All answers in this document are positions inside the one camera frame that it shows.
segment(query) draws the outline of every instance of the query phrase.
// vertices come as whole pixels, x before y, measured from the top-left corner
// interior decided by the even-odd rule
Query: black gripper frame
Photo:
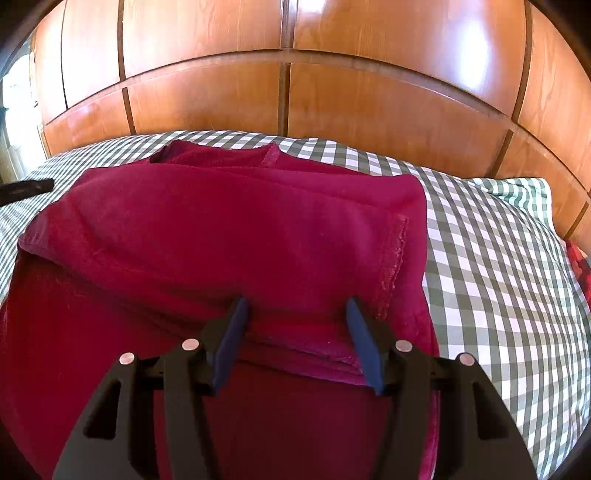
[[[519,431],[477,362],[433,358],[408,343],[400,351],[390,328],[365,315],[356,299],[347,302],[346,320],[368,385],[392,397],[372,480],[418,478],[432,390],[440,398],[434,479],[537,479]],[[197,349],[117,361],[80,415],[53,479],[158,479],[153,392],[164,390],[174,480],[220,480],[202,396],[214,396],[228,379],[247,321],[240,297],[224,319],[206,323]]]
[[[434,480],[536,480],[530,454],[509,411],[476,359],[432,357],[401,342],[389,326],[350,299],[347,325],[367,384],[390,396],[390,417],[372,480],[419,476],[432,400],[439,394]]]

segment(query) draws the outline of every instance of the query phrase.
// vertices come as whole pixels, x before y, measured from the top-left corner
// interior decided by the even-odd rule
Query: wooden headboard
[[[68,0],[34,67],[52,154],[241,129],[544,177],[558,234],[591,253],[591,82],[527,0]]]

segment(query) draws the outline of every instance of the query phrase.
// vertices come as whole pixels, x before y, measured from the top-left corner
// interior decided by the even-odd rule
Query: metal screw head
[[[408,340],[397,340],[396,341],[396,350],[402,353],[409,353],[410,350],[413,349],[413,345]]]
[[[131,362],[135,360],[135,355],[131,352],[124,353],[119,357],[119,363],[121,365],[129,365]]]
[[[466,365],[467,367],[471,367],[472,365],[474,365],[475,362],[476,362],[476,360],[474,360],[474,357],[472,355],[470,355],[469,353],[462,353],[460,355],[460,363],[462,365]]]
[[[183,350],[191,351],[196,350],[199,347],[199,340],[196,338],[187,338],[183,342]]]

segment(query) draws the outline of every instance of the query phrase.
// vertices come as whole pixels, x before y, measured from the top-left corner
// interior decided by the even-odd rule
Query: red fleece fabric
[[[239,361],[206,401],[223,477],[367,478],[389,402],[360,386],[345,301],[360,297],[397,337],[438,355],[426,248],[417,179],[299,160],[274,144],[175,141],[88,170],[19,239],[0,310],[0,418],[51,478],[122,352],[161,355],[243,295]],[[421,478],[436,446],[434,399]]]
[[[573,267],[574,276],[581,285],[585,300],[591,306],[591,265],[579,247],[570,240],[566,241],[566,253],[569,256],[570,266]]]

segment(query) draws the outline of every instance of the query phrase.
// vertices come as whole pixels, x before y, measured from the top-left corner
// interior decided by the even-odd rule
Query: mattress
[[[371,175],[416,176],[427,198],[423,278],[442,356],[477,357],[511,413],[538,476],[547,478],[589,419],[589,306],[551,219],[543,179],[458,179],[320,139],[235,131],[177,131],[109,140],[49,159],[27,178],[52,193],[0,208],[0,300],[17,238],[87,168],[145,158],[172,140],[223,148],[275,142],[285,153]]]

